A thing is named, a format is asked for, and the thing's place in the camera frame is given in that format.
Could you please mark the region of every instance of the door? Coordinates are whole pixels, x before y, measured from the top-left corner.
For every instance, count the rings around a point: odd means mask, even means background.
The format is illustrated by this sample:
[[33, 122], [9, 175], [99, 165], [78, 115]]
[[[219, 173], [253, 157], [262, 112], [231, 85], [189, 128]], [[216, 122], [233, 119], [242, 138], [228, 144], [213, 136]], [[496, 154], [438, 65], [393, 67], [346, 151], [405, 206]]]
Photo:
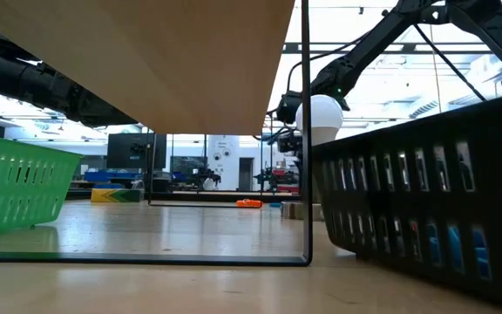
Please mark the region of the door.
[[253, 158], [240, 158], [240, 191], [252, 191]]

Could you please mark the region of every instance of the black frame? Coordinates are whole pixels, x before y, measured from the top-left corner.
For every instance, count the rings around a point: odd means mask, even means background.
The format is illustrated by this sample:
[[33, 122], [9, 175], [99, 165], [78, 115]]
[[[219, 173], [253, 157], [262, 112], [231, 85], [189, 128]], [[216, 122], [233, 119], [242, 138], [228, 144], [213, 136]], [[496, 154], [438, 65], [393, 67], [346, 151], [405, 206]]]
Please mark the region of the black frame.
[[311, 105], [309, 79], [309, 0], [302, 0], [302, 72], [303, 72], [303, 170], [302, 201], [307, 205], [303, 219], [302, 256], [173, 256], [106, 253], [29, 253], [0, 252], [6, 263], [128, 263], [213, 266], [309, 266], [313, 258], [311, 200]]

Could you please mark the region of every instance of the white light bulb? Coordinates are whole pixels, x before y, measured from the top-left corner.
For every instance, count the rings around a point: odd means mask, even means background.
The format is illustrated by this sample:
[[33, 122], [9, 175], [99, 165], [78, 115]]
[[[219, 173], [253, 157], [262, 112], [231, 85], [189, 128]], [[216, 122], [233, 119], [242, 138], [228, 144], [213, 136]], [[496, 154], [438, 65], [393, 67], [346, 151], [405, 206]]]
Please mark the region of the white light bulb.
[[[299, 131], [303, 130], [302, 105], [297, 108], [295, 122]], [[327, 95], [311, 97], [311, 145], [332, 141], [343, 122], [343, 111], [336, 99]]]

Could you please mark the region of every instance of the orange object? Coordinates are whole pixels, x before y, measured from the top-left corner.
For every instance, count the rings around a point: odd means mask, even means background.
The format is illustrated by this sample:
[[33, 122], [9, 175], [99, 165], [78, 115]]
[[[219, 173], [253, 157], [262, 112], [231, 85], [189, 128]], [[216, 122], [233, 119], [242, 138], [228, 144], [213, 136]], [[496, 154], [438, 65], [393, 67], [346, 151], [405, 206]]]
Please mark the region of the orange object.
[[251, 207], [251, 208], [262, 207], [262, 201], [249, 200], [249, 199], [245, 199], [243, 201], [237, 201], [236, 204], [239, 207]]

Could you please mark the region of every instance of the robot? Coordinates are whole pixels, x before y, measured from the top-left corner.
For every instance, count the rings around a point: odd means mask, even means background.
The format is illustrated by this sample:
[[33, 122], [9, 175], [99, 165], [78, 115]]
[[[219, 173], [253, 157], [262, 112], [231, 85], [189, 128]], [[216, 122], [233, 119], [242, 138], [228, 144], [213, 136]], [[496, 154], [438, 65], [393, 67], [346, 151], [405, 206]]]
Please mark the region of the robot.
[[138, 123], [1, 35], [0, 94], [61, 112], [86, 126]]

